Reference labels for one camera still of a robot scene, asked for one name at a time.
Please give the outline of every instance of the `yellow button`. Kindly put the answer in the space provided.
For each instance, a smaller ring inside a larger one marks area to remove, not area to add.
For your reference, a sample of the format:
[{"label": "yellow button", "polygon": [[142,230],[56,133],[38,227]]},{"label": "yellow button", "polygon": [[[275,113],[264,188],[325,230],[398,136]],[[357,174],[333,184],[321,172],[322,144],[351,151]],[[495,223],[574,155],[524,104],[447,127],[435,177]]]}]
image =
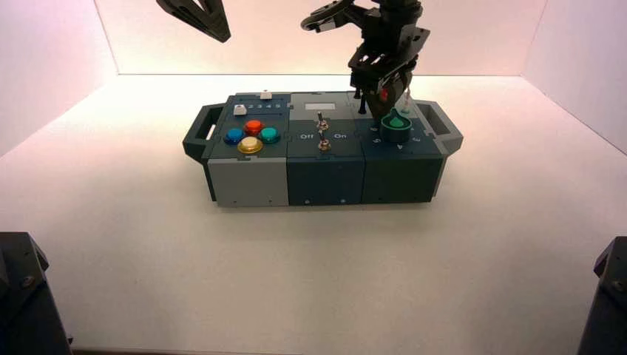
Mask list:
[{"label": "yellow button", "polygon": [[246,137],[237,144],[237,150],[244,154],[254,154],[263,148],[263,143],[255,137]]}]

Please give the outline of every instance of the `arcade button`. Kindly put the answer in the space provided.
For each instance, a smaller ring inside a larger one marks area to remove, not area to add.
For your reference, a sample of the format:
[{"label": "arcade button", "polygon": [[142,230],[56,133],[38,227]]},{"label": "arcade button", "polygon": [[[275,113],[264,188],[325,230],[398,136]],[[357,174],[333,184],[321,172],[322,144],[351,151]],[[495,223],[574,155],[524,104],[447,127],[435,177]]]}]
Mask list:
[{"label": "arcade button", "polygon": [[241,129],[232,128],[224,136],[224,143],[234,146],[238,144],[242,139],[244,139],[245,136],[246,135],[244,134],[244,131],[242,131]]},{"label": "arcade button", "polygon": [[255,137],[246,137],[237,145],[237,150],[244,154],[254,154],[263,148],[263,143]]},{"label": "arcade button", "polygon": [[246,131],[246,134],[253,135],[255,137],[259,134],[259,132],[261,132],[262,129],[263,129],[263,124],[259,120],[248,121],[246,122],[246,125],[244,126],[244,130]]},{"label": "arcade button", "polygon": [[266,144],[276,143],[280,138],[279,131],[274,127],[266,127],[259,134],[259,139]]}]

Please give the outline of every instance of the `display screen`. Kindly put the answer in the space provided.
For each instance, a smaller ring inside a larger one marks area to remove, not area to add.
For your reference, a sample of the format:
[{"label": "display screen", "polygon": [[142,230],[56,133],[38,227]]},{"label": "display screen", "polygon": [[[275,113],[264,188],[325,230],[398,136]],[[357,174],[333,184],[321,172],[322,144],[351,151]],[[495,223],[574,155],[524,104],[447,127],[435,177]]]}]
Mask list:
[{"label": "display screen", "polygon": [[305,104],[306,110],[335,109],[335,104]]}]

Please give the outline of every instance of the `white wall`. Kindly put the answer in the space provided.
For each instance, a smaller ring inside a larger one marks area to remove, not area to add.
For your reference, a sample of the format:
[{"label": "white wall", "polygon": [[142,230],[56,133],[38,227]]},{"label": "white wall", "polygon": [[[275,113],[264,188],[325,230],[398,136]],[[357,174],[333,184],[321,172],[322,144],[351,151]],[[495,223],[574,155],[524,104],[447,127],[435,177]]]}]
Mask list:
[{"label": "white wall", "polygon": [[[307,33],[301,20],[331,0],[224,0],[232,38],[210,39],[155,0],[97,0],[120,73],[347,73],[353,25]],[[417,73],[519,75],[546,0],[423,0],[432,30]],[[376,6],[368,0],[356,2]]]},{"label": "white wall", "polygon": [[92,0],[1,0],[0,35],[0,156],[115,76]]},{"label": "white wall", "polygon": [[627,152],[627,1],[549,0],[523,76]]}]

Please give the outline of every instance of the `green button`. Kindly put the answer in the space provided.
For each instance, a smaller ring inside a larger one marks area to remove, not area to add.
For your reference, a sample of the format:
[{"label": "green button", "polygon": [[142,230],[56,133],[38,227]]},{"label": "green button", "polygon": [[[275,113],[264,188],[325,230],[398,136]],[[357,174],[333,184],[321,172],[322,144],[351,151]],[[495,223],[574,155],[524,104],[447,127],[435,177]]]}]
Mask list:
[{"label": "green button", "polygon": [[279,131],[274,127],[266,127],[261,130],[259,139],[266,144],[276,143],[280,139]]}]

